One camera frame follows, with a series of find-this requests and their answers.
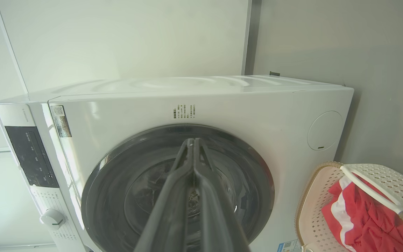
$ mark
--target white washing machine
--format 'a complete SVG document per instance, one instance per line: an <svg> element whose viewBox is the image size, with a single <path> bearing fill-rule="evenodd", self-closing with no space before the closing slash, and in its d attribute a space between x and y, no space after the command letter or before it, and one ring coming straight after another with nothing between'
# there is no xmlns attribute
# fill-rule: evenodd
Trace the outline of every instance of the white washing machine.
<svg viewBox="0 0 403 252"><path fill-rule="evenodd" d="M132 251L188 137L207 142L251 250L292 251L299 197L334 159L352 94L276 76L94 81L2 100L0 124L61 252Z"/></svg>

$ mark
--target red cloth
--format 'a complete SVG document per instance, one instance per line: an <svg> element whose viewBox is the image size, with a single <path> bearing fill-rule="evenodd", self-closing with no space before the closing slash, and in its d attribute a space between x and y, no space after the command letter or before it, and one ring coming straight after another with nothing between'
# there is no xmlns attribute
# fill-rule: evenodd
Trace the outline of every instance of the red cloth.
<svg viewBox="0 0 403 252"><path fill-rule="evenodd" d="M344 247L353 252L403 252L403 221L395 212L374 200L346 176L329 192L334 198L321 211L342 246L344 241Z"/></svg>

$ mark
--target round panel cover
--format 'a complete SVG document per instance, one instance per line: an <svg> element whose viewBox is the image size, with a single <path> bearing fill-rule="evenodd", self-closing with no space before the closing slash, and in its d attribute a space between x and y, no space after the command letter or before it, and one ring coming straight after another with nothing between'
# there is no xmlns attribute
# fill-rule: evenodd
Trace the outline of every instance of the round panel cover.
<svg viewBox="0 0 403 252"><path fill-rule="evenodd" d="M320 115L310 126L307 143L312 150L322 151L340 140L343 119L336 111Z"/></svg>
<svg viewBox="0 0 403 252"><path fill-rule="evenodd" d="M234 214L251 242L270 217L274 185L267 164L248 144L216 128L170 125L122 142L91 173L82 217L91 239L105 252L133 251L181 144L205 140ZM200 250L200 197L189 196L188 252Z"/></svg>

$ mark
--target basket handle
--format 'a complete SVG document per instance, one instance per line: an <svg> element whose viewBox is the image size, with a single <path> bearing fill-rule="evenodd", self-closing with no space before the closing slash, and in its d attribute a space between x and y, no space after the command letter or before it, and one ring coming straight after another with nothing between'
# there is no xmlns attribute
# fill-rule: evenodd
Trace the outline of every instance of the basket handle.
<svg viewBox="0 0 403 252"><path fill-rule="evenodd" d="M360 179L358 179L352 172L356 172L354 169L349 169L347 166L342 165L340 169L343 171L343 173L352 181L356 186L358 186L360 189L362 189L365 193L368 193L369 196L371 196L373 199L376 201L382 203L384 206L388 207L389 209L393 210L395 213L400 214L403 212L403 207L394 204L393 202L387 200L385 197L371 189L369 186L367 186L365 183L363 183ZM367 182L370 184L374 184L370 179L365 179Z"/></svg>
<svg viewBox="0 0 403 252"><path fill-rule="evenodd" d="M403 207L394 204L393 202L387 200L385 197L381 196L379 193L377 193L376 191L374 191L373 189L371 189L369 186L367 186L365 183L363 183L360 179L358 179L352 172L355 172L357 174L359 174L358 171L354 170L354 169L349 169L346 166L341 166L340 169L343 171L343 173L352 181L354 182L355 185L357 185L360 189L362 189L365 193L367 193L368 195L370 195L373 199L375 199L376 201L380 202L381 204L383 204L384 206L388 207L389 209L393 210L394 212L396 212L399 217L402 219L403 221ZM370 184L373 184L373 182L371 181L371 179L368 179L367 177L365 177L365 180L367 182L369 182ZM384 191L383 192L387 197L389 197L388 192Z"/></svg>

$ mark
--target laundry basket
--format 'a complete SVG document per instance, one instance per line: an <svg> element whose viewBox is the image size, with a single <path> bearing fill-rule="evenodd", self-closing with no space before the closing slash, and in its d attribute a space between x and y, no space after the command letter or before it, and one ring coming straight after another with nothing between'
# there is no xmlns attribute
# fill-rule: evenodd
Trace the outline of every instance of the laundry basket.
<svg viewBox="0 0 403 252"><path fill-rule="evenodd" d="M391 201L380 196L354 174L371 183ZM322 163L309 180L296 211L295 228L303 252L347 252L334 238L321 212L333 198L329 188L343 176L348 176L355 185L395 211L403 220L402 174L378 164Z"/></svg>

